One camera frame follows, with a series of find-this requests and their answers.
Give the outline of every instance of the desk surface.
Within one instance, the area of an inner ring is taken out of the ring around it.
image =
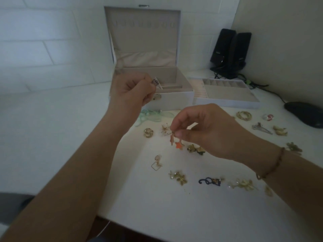
[[[38,193],[64,165],[99,122],[108,105],[110,83],[0,97],[0,192]],[[254,90],[262,106],[248,110],[253,120],[237,121],[253,134],[285,146],[294,142],[303,156],[323,166],[323,130],[300,122],[284,110],[280,99]],[[230,115],[239,109],[224,108]],[[272,122],[261,120],[273,114]],[[286,127],[288,136],[254,131],[262,122]],[[162,123],[170,124],[171,118]],[[143,130],[155,131],[152,138]],[[230,160],[175,149],[169,136],[158,134],[161,123],[132,127],[120,142],[112,164],[99,215],[130,229],[169,241],[316,241],[311,228],[277,195],[264,193],[254,172]],[[162,155],[158,171],[151,168]],[[188,183],[169,178],[182,170]],[[252,179],[258,191],[199,184],[205,177]]]

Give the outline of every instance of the black mouse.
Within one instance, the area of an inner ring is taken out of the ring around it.
[[[293,113],[306,125],[323,128],[323,109],[302,102],[288,102],[284,108]]]

